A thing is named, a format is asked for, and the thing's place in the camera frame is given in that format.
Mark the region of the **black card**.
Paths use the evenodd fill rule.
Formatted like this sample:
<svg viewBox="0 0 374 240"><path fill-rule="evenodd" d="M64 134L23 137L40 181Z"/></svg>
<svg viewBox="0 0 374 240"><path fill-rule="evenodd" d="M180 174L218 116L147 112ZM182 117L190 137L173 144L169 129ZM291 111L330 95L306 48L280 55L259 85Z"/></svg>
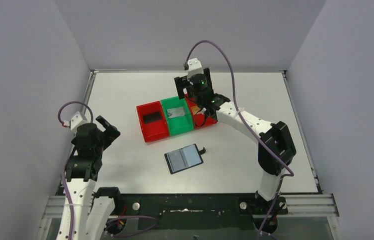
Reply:
<svg viewBox="0 0 374 240"><path fill-rule="evenodd" d="M142 116L144 124L150 124L162 120L162 116L159 111L144 114Z"/></svg>

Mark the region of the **black leather card holder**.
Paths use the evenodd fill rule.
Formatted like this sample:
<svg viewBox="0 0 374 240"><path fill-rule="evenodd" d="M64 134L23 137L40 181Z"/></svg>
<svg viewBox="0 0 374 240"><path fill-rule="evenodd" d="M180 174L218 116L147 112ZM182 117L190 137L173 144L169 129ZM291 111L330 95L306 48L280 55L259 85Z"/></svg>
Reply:
<svg viewBox="0 0 374 240"><path fill-rule="evenodd" d="M196 144L191 144L183 148L173 150L164 154L169 172L175 173L198 166L204 161L202 155L206 153L206 148L199 149Z"/></svg>

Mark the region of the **silver card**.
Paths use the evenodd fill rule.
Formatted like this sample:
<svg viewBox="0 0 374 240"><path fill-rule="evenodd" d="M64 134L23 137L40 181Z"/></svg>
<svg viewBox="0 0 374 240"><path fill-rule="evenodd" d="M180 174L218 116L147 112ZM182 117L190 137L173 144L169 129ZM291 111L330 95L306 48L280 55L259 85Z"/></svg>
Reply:
<svg viewBox="0 0 374 240"><path fill-rule="evenodd" d="M168 119L173 119L173 118L179 118L183 117L186 115L184 107L174 107L174 108L168 108L166 110L166 115Z"/></svg>

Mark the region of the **red bin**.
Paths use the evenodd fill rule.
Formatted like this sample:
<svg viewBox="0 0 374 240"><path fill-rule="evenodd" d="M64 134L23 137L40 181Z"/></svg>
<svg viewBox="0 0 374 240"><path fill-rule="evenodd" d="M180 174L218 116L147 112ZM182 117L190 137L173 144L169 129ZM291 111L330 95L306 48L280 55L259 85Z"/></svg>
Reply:
<svg viewBox="0 0 374 240"><path fill-rule="evenodd" d="M199 116L194 116L195 113L201 111L200 108L191 101L192 99L185 94L185 101L187 103L187 106L189 108L191 118L193 121L193 128L195 130L209 127L211 125L215 125L217 123L216 120L214 120L211 117L205 116L205 117L199 117Z"/></svg>
<svg viewBox="0 0 374 240"><path fill-rule="evenodd" d="M136 107L140 129L146 143L159 141L170 136L169 129L160 101L154 101ZM144 124L142 116L153 112L160 112L162 120Z"/></svg>

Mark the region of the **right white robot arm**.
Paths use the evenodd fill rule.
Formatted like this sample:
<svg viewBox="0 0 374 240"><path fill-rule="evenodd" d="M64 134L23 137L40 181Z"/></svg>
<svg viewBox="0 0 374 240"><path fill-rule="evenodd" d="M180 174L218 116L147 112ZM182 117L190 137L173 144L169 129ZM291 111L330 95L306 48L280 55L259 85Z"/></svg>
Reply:
<svg viewBox="0 0 374 240"><path fill-rule="evenodd" d="M189 71L188 75L175 77L174 82L179 98L194 103L205 119L212 118L226 124L257 144L258 163L263 170L257 195L267 202L273 200L280 190L282 179L294 176L289 164L297 150L288 126L282 121L265 121L239 108L233 74L232 98L214 91L209 68Z"/></svg>

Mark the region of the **green bin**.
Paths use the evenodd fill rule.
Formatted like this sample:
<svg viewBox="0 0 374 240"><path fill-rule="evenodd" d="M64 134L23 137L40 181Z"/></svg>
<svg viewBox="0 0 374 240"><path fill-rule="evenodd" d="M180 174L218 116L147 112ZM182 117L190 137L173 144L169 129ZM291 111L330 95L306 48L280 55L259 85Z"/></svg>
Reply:
<svg viewBox="0 0 374 240"><path fill-rule="evenodd" d="M189 108L187 106L185 99L179 99L177 96L175 96L175 97L162 99L160 103L163 109L163 114L167 122L169 133L171 136L187 133L194 129L191 114L190 114L190 111L189 111ZM177 107L184 107L186 115L183 117L176 117L176 118L168 119L166 115L166 110L170 108L177 108Z"/></svg>

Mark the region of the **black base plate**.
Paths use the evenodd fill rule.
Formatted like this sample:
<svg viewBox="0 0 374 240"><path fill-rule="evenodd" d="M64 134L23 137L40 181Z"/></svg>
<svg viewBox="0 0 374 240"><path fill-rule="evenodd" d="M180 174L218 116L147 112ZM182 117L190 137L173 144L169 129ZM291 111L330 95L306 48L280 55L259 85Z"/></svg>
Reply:
<svg viewBox="0 0 374 240"><path fill-rule="evenodd" d="M286 215L287 201L278 197L266 201L256 193L159 193L122 194L117 187L101 187L93 193L92 204L100 199L114 203L110 215L130 216L135 233L148 230L239 230L273 232L277 217Z"/></svg>

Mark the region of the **gold card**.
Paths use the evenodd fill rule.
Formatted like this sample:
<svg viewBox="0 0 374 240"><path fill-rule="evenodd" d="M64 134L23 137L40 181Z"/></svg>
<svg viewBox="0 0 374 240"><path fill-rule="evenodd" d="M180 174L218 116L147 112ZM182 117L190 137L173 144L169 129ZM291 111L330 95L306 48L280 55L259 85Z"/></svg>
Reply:
<svg viewBox="0 0 374 240"><path fill-rule="evenodd" d="M205 117L205 113L202 112L202 111L198 111L197 113L194 114L195 117L199 116L199 117Z"/></svg>

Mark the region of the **aluminium frame rail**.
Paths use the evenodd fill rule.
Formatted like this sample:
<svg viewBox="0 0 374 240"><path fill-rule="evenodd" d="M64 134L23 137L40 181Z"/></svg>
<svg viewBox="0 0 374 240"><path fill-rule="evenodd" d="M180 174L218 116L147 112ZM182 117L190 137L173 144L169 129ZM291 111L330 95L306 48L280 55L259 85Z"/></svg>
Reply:
<svg viewBox="0 0 374 240"><path fill-rule="evenodd" d="M343 239L338 222L340 214L333 194L287 194L284 197L289 212L283 217L326 218L332 239ZM40 225L37 228L36 240L46 240L48 236L52 236L49 233L52 219L61 217L64 202L65 196L63 195L49 197Z"/></svg>

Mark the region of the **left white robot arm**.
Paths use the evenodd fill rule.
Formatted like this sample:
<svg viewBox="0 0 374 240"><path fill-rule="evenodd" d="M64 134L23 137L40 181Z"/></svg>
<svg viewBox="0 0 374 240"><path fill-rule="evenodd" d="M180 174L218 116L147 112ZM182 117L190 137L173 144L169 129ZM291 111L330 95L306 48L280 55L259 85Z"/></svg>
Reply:
<svg viewBox="0 0 374 240"><path fill-rule="evenodd" d="M74 133L72 152L62 172L65 202L58 240L98 240L106 221L121 203L117 187L100 187L95 190L102 167L103 152L120 136L117 128L102 116L97 121L101 131L85 115L76 112L64 126Z"/></svg>

